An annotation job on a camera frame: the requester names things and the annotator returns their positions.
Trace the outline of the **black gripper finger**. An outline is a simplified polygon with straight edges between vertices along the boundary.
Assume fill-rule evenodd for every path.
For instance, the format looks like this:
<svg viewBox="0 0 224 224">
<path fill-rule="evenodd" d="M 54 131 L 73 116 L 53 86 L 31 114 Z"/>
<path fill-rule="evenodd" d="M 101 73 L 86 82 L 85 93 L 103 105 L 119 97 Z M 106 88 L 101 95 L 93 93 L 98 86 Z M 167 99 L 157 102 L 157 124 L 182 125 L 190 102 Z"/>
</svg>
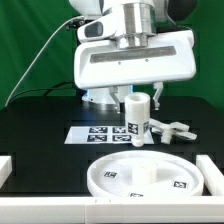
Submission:
<svg viewBox="0 0 224 224">
<path fill-rule="evenodd" d="M 159 98 L 163 92 L 163 83 L 162 82 L 154 83 L 153 87 L 155 89 L 155 94 L 153 96 L 154 106 L 155 109 L 158 110 L 160 108 Z"/>
<path fill-rule="evenodd" d="M 121 111 L 121 101 L 120 101 L 119 97 L 117 96 L 117 93 L 118 93 L 118 88 L 116 86 L 112 86 L 109 88 L 109 94 L 116 104 L 115 109 L 117 112 L 120 112 Z"/>
</svg>

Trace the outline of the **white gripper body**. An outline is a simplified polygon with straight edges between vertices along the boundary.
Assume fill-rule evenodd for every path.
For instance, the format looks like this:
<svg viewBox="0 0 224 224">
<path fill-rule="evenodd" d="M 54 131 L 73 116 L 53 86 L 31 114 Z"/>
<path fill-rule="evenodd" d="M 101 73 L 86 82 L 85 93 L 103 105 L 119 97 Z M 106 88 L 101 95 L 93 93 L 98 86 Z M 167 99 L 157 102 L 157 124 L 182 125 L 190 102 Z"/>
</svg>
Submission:
<svg viewBox="0 0 224 224">
<path fill-rule="evenodd" d="M 180 81 L 196 73 L 191 30 L 160 33 L 148 46 L 118 50 L 116 42 L 81 44 L 74 59 L 75 83 L 80 89 Z"/>
</svg>

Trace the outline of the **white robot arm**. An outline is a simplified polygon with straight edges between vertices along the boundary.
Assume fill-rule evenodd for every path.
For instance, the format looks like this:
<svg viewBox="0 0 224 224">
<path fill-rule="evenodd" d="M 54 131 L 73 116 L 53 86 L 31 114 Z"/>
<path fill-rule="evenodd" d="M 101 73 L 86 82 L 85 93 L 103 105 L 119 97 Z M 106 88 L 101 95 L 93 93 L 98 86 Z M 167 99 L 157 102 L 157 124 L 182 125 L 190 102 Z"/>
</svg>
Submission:
<svg viewBox="0 0 224 224">
<path fill-rule="evenodd" d="M 99 110 L 123 109 L 135 85 L 192 78 L 195 35 L 176 23 L 198 0 L 68 0 L 81 14 L 74 79 L 82 102 Z"/>
</svg>

